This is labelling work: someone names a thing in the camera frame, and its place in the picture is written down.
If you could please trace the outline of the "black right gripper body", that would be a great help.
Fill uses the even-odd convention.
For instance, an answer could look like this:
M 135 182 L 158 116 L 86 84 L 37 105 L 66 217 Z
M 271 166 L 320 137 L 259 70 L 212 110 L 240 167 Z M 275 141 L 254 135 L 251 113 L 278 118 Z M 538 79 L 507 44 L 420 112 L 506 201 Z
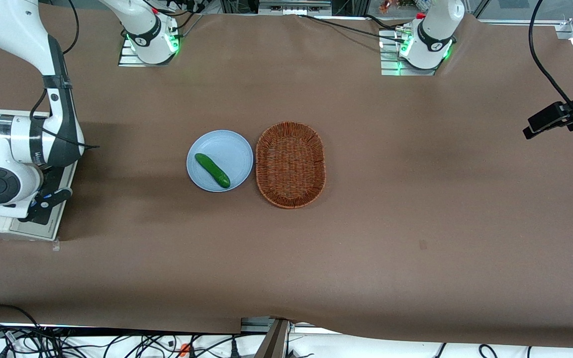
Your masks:
M 62 181 L 66 177 L 66 167 L 45 166 L 42 167 L 43 184 L 42 190 L 60 190 L 67 185 Z

